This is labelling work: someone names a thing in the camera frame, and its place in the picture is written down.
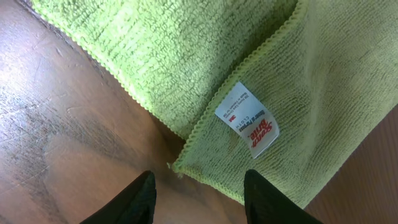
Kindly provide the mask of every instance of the microfiber towel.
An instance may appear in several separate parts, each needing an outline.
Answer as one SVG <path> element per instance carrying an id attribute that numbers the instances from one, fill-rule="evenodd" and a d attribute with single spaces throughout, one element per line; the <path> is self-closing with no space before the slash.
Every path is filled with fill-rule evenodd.
<path id="1" fill-rule="evenodd" d="M 395 0 L 32 2 L 187 139 L 175 172 L 241 203 L 255 169 L 306 206 L 398 102 Z M 237 82 L 279 125 L 257 159 L 215 115 Z"/>

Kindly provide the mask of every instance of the folded cloth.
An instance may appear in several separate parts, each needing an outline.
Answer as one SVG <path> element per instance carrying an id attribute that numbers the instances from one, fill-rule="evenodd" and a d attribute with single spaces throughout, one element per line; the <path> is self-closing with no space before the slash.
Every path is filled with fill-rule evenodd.
<path id="1" fill-rule="evenodd" d="M 175 172 L 241 203 L 255 169 L 306 206 L 398 102 L 396 0 L 32 3 L 145 109 L 189 135 Z M 215 115 L 238 81 L 280 129 L 257 159 Z"/>

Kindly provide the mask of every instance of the white label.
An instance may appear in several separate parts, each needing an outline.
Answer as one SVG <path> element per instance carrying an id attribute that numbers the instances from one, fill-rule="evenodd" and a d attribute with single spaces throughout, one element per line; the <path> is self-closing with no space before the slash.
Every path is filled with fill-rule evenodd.
<path id="1" fill-rule="evenodd" d="M 273 115 L 241 82 L 217 107 L 216 115 L 244 139 L 254 159 L 279 135 Z"/>

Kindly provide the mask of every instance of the wooden floor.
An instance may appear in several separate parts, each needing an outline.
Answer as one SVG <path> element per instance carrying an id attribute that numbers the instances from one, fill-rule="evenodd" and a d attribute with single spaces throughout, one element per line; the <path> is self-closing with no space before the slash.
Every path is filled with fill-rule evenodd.
<path id="1" fill-rule="evenodd" d="M 398 223 L 398 108 L 306 208 L 325 223 Z M 183 141 L 79 46 L 0 1 L 0 223 L 78 223 L 142 171 L 155 223 L 245 223 L 244 208 L 168 167 Z"/>

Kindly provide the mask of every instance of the scotch-brite logo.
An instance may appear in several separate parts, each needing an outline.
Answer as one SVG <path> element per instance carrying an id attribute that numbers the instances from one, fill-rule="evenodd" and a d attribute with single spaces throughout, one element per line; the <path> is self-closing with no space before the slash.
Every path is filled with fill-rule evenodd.
<path id="1" fill-rule="evenodd" d="M 251 145 L 252 148 L 257 146 L 257 144 L 263 139 L 263 137 L 272 130 L 271 126 L 272 122 L 267 122 L 263 119 L 259 126 L 255 128 L 255 130 L 250 134 L 250 138 L 253 140 Z"/>

